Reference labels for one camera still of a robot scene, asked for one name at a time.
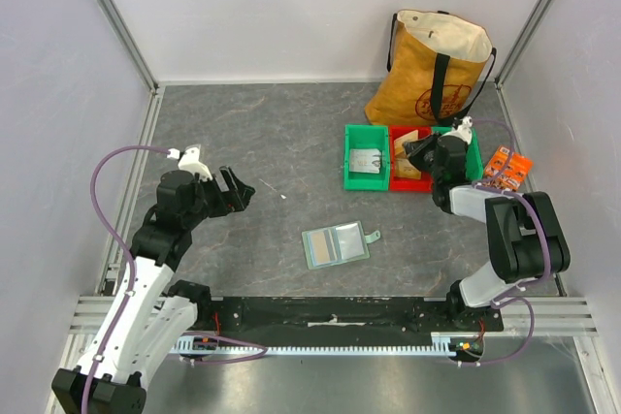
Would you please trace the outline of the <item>light green card holder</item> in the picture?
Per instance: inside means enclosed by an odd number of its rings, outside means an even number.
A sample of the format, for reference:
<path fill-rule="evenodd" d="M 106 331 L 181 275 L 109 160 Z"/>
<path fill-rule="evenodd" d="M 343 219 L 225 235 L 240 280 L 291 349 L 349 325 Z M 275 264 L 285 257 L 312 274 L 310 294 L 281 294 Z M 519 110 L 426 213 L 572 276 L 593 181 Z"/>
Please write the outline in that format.
<path fill-rule="evenodd" d="M 335 252 L 337 253 L 337 260 L 331 264 L 315 266 L 311 260 L 309 233 L 323 229 L 328 229 L 331 232 Z M 369 259 L 369 245 L 375 243 L 379 239 L 381 239 L 381 233 L 379 230 L 366 234 L 360 221 L 308 230 L 302 233 L 302 242 L 307 260 L 307 266 L 311 271 Z"/>

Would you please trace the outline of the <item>orange credit card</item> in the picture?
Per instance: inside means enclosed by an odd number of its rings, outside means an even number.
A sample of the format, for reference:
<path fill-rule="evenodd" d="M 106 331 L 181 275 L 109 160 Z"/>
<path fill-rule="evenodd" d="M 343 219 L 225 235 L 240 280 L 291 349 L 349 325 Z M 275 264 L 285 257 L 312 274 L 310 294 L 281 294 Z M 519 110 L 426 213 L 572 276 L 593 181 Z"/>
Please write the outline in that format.
<path fill-rule="evenodd" d="M 396 158 L 407 158 L 408 151 L 405 149 L 405 145 L 408 143 L 415 143 L 419 139 L 418 131 L 409 131 L 393 141 L 394 154 Z"/>
<path fill-rule="evenodd" d="M 328 229 L 309 233 L 311 260 L 315 266 L 334 263 L 337 260 L 334 242 Z"/>

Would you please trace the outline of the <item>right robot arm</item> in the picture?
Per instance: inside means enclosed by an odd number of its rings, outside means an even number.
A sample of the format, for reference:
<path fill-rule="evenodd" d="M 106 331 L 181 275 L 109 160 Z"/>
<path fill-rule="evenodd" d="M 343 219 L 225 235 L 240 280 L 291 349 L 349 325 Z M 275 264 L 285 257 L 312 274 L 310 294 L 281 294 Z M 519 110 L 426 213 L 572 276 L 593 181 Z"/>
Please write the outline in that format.
<path fill-rule="evenodd" d="M 446 295 L 444 318 L 453 329 L 468 329 L 482 307 L 499 307 L 515 289 L 527 289 L 566 271 L 571 253 L 551 198 L 544 192 L 500 190 L 466 177 L 464 138 L 434 133 L 405 143 L 409 162 L 431 175 L 432 198 L 442 211 L 486 227 L 489 260 L 458 280 Z"/>

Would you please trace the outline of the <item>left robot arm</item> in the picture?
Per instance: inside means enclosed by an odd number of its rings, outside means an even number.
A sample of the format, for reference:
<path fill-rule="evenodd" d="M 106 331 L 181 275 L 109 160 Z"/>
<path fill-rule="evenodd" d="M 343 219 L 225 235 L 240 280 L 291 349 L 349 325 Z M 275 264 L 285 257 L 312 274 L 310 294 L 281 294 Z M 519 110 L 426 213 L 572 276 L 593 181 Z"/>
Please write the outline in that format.
<path fill-rule="evenodd" d="M 64 412 L 142 412 L 151 379 L 181 335 L 212 321 L 209 287 L 180 280 L 171 294 L 164 290 L 192 244 L 193 230 L 208 218 L 245 210 L 255 193 L 231 168 L 220 173 L 224 187 L 214 177 L 184 170 L 161 176 L 98 333 L 75 367 L 54 375 L 51 388 Z"/>

